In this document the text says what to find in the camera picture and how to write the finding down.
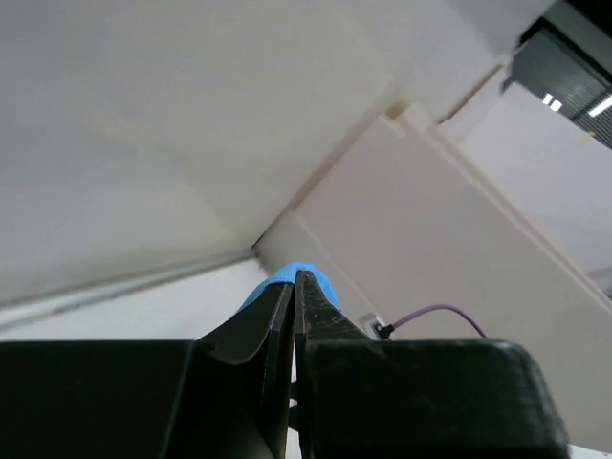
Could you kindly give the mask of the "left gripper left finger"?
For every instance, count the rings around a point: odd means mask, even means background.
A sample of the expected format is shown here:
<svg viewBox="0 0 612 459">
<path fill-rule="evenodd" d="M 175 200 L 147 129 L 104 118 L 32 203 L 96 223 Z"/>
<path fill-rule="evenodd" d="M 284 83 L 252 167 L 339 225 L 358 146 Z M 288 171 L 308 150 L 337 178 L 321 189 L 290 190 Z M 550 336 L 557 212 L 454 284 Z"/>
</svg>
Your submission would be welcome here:
<svg viewBox="0 0 612 459">
<path fill-rule="evenodd" d="M 200 339 L 6 341 L 5 458 L 281 458 L 293 288 Z"/>
</svg>

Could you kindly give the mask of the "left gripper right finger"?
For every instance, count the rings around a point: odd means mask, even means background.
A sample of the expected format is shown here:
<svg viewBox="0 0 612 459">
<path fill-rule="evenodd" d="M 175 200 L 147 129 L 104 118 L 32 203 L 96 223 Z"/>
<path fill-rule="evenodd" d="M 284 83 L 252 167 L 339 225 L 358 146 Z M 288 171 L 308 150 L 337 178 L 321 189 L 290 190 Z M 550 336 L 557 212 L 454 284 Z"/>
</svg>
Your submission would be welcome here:
<svg viewBox="0 0 612 459">
<path fill-rule="evenodd" d="M 373 340 L 295 283 L 299 442 L 306 458 L 565 458 L 535 360 L 502 339 Z"/>
</svg>

